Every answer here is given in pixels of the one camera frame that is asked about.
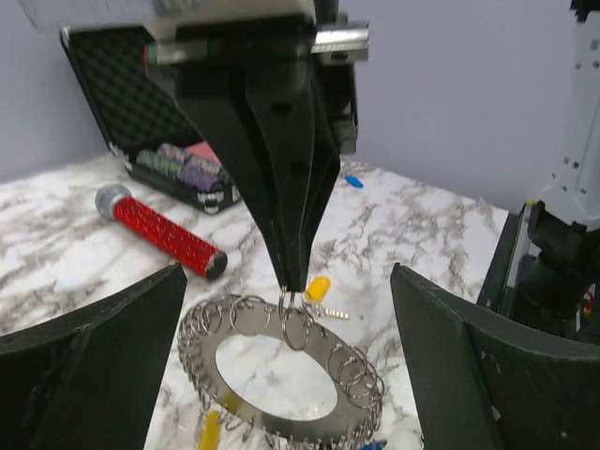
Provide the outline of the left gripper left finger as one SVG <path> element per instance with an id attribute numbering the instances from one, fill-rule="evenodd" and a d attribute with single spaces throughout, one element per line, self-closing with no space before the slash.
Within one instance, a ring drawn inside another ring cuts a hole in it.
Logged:
<path id="1" fill-rule="evenodd" d="M 169 265 L 1 338 L 4 449 L 141 449 L 187 277 Z"/>

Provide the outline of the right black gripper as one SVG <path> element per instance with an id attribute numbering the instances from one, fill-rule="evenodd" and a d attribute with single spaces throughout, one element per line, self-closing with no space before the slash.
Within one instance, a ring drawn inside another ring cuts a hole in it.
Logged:
<path id="1" fill-rule="evenodd" d="M 338 147 L 356 152 L 354 65 L 368 60 L 369 22 L 339 13 L 307 31 L 236 30 L 152 42 L 143 50 L 144 68 L 150 74 L 190 63 L 277 62 L 247 79 L 236 71 L 181 69 L 174 99 L 239 190 L 280 287 L 302 291 L 339 173 Z"/>

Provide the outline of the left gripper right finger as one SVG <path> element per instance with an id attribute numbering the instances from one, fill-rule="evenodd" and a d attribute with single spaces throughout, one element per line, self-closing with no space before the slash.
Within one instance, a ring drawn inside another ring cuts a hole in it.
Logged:
<path id="1" fill-rule="evenodd" d="M 512 322 L 399 263 L 390 283 L 426 449 L 598 448 L 598 347 Z"/>

